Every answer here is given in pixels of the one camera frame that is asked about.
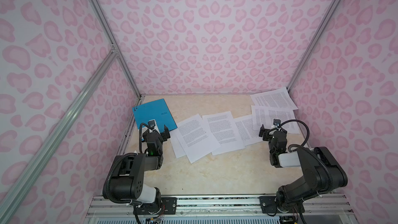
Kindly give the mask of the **blue black file folder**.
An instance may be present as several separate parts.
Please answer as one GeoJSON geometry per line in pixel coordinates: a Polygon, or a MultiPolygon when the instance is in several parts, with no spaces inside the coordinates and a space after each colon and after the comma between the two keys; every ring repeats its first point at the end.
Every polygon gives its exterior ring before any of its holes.
{"type": "Polygon", "coordinates": [[[177,124],[170,112],[165,99],[159,99],[132,108],[137,127],[141,123],[147,124],[150,120],[155,120],[160,132],[164,132],[164,126],[170,131],[177,129],[177,124]]]}

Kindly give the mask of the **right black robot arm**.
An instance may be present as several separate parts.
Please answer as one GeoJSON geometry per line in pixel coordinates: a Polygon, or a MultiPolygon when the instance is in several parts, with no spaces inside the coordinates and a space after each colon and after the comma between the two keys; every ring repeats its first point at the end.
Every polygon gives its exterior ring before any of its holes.
{"type": "Polygon", "coordinates": [[[278,213],[296,211],[303,215],[306,200],[328,194],[335,189],[346,187],[348,177],[335,157],[326,147],[308,148],[309,127],[300,120],[281,122],[276,119],[271,129],[260,127],[259,137],[268,142],[269,161],[276,168],[300,167],[303,175],[294,182],[279,187],[273,204],[263,203],[264,211],[271,207],[278,213]],[[288,145],[284,125],[297,122],[304,126],[306,135],[303,143],[288,145]]]}

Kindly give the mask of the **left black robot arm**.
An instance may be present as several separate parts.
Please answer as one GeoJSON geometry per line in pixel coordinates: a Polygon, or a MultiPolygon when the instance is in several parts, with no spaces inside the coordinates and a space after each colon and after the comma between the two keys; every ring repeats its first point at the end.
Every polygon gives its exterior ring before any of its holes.
{"type": "Polygon", "coordinates": [[[117,204],[149,207],[155,210],[161,208],[160,190],[144,184],[147,171],[158,170],[163,164],[163,143],[171,136],[168,127],[159,132],[155,127],[142,123],[145,132],[140,129],[140,136],[147,144],[144,153],[126,153],[116,156],[103,186],[103,197],[117,204]]]}

